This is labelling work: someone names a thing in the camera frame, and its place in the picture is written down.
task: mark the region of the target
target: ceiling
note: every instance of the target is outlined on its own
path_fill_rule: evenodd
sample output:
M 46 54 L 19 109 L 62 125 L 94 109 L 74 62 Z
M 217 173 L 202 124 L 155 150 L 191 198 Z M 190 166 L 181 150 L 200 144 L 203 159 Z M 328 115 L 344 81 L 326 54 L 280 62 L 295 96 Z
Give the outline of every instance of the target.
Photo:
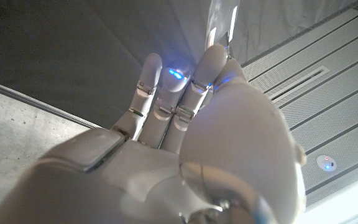
M 241 1 L 240 63 L 353 3 Z M 203 52 L 208 1 L 0 1 L 0 84 L 110 128 L 128 109 L 144 58 Z

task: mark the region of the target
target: white robotic hand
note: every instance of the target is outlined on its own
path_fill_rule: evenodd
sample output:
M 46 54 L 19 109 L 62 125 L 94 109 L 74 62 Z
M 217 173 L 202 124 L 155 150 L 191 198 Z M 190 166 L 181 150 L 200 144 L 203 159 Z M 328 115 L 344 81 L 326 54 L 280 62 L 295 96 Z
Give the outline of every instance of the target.
M 291 223 L 305 155 L 273 103 L 210 47 L 193 75 L 147 58 L 128 112 L 41 157 L 0 204 L 0 223 Z M 207 93 L 211 101 L 199 111 Z

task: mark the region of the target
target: fingertip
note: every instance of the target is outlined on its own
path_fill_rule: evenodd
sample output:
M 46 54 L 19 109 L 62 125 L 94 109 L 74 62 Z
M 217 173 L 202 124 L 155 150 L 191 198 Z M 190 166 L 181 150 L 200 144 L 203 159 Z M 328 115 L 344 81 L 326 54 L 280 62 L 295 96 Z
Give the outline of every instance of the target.
M 214 45 L 206 50 L 194 75 L 194 81 L 207 85 L 219 75 L 227 62 L 227 51 L 222 45 Z
M 162 69 L 162 59 L 156 53 L 149 54 L 143 64 L 142 73 L 140 74 L 139 81 L 149 87 L 155 87 L 160 78 Z

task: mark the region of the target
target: robot finger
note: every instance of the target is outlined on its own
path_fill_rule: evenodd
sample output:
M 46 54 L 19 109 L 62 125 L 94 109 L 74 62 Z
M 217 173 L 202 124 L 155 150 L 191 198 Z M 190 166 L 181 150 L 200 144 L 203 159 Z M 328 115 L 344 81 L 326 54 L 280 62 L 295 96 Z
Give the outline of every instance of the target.
M 230 59 L 214 82 L 214 92 L 217 93 L 225 86 L 235 85 L 237 83 L 247 83 L 246 76 L 238 62 L 234 59 Z
M 163 69 L 162 89 L 147 118 L 138 141 L 158 149 L 175 112 L 178 101 L 190 79 L 191 68 L 188 63 L 174 63 Z
M 160 78 L 162 60 L 158 54 L 147 56 L 129 110 L 111 128 L 136 139 L 150 110 L 155 89 Z
M 175 110 L 175 115 L 162 140 L 160 146 L 162 149 L 179 153 L 188 124 L 198 112 L 212 83 L 226 62 L 227 52 L 222 45 L 214 45 L 207 49 Z

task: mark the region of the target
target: glowing light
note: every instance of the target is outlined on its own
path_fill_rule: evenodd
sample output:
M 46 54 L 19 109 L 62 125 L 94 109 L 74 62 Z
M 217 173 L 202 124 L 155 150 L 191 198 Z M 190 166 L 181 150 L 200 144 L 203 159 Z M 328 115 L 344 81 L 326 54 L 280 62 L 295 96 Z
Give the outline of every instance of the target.
M 169 69 L 168 71 L 169 71 L 169 73 L 171 73 L 172 75 L 174 75 L 177 79 L 182 79 L 182 78 L 183 78 L 183 75 L 180 74 L 179 72 L 175 72 L 175 71 L 172 70 L 172 69 Z

